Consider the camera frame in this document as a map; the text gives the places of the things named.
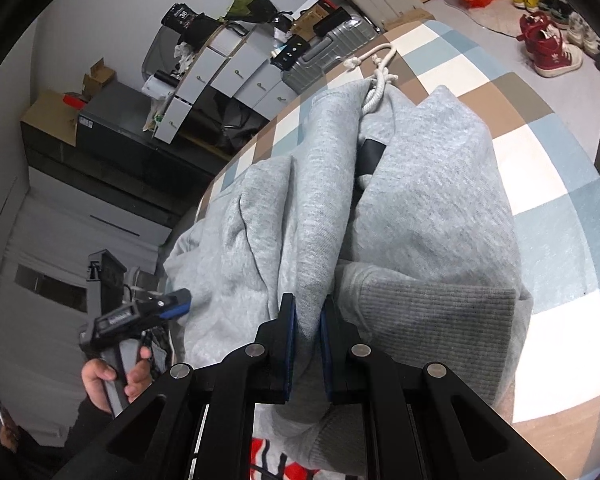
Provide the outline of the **white sneakers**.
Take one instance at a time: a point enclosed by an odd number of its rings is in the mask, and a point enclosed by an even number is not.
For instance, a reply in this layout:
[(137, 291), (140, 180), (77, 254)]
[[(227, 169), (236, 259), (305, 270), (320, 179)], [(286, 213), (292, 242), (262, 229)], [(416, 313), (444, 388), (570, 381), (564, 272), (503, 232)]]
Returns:
[(600, 53), (600, 37), (577, 12), (569, 15), (567, 39), (591, 58)]

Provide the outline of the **plaid bed sheet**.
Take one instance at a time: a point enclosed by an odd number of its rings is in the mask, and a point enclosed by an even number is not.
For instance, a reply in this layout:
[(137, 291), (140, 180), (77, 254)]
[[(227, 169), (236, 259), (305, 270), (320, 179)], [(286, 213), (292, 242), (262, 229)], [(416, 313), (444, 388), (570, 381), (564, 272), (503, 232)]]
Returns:
[(439, 87), (488, 127), (515, 222), (532, 311), (515, 375), (489, 404), (564, 477), (600, 473), (600, 174), (546, 103), (445, 24), (404, 25), (297, 96), (226, 166), (212, 200), (251, 165), (296, 148), (320, 93), (369, 77), (370, 51), (396, 49), (396, 88), (420, 103)]

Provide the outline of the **red high-top sneaker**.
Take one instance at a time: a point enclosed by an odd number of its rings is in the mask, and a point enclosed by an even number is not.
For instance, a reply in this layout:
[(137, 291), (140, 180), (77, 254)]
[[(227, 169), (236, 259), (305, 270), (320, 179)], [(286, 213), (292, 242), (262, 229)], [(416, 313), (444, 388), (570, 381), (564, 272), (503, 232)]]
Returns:
[(542, 12), (524, 14), (519, 20), (520, 34), (534, 70), (544, 78), (554, 78), (578, 70), (583, 63), (582, 50), (562, 36), (557, 24)]

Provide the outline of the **brown cardboard box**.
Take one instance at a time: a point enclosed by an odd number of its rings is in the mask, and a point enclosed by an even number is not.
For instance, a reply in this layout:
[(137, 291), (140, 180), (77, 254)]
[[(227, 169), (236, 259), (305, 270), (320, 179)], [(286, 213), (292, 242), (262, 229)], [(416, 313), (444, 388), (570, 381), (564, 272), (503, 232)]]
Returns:
[(23, 125), (37, 128), (71, 146), (76, 146), (79, 111), (64, 102), (64, 96), (53, 90), (40, 93), (21, 117)]

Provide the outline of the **stack of white boxes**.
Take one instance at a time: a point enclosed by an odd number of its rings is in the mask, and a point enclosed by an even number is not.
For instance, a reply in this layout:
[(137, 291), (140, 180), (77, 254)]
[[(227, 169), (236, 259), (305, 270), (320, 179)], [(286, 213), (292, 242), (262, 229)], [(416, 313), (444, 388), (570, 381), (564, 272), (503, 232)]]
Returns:
[(253, 25), (239, 35), (234, 25), (222, 26), (193, 56), (163, 110), (154, 137), (169, 144), (201, 93), (212, 88), (238, 99), (250, 110), (272, 119), (297, 96), (271, 63), (274, 32), (270, 25)]

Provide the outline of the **black cabinet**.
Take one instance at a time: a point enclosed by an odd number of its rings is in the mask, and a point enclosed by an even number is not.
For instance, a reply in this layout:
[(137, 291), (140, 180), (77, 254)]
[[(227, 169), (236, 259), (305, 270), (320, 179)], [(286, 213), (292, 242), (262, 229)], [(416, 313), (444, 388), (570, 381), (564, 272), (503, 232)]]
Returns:
[(113, 82), (80, 108), (76, 146), (23, 125), (29, 166), (140, 218), (173, 228), (198, 204), (228, 157), (176, 136), (143, 129), (150, 99)]

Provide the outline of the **silver ribbed suitcase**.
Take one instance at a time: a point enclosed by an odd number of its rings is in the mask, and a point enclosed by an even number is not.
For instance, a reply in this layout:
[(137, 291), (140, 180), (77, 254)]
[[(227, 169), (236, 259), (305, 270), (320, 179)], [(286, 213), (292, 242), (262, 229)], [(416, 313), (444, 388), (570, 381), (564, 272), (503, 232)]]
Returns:
[(353, 14), (350, 20), (314, 42), (289, 70), (285, 70), (282, 75), (283, 82), (291, 90), (301, 94), (318, 78), (325, 76), (338, 63), (374, 40), (377, 35), (378, 30), (366, 18)]

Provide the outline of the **grey hoodie with red print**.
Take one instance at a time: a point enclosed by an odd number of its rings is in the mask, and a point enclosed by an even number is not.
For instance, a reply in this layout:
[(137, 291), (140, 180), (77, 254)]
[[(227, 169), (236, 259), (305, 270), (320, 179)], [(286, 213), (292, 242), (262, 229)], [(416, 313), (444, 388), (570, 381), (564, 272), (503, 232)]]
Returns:
[(366, 344), (449, 365), (489, 404), (512, 382), (532, 311), (515, 222), (486, 124), (439, 87), (396, 88), (396, 49), (367, 78), (316, 96), (301, 143), (260, 160), (176, 241), (164, 270), (192, 294), (178, 355), (219, 363), (294, 295), (290, 400), (254, 430), (310, 469), (362, 474), (362, 414), (326, 398), (318, 324), (332, 298)]

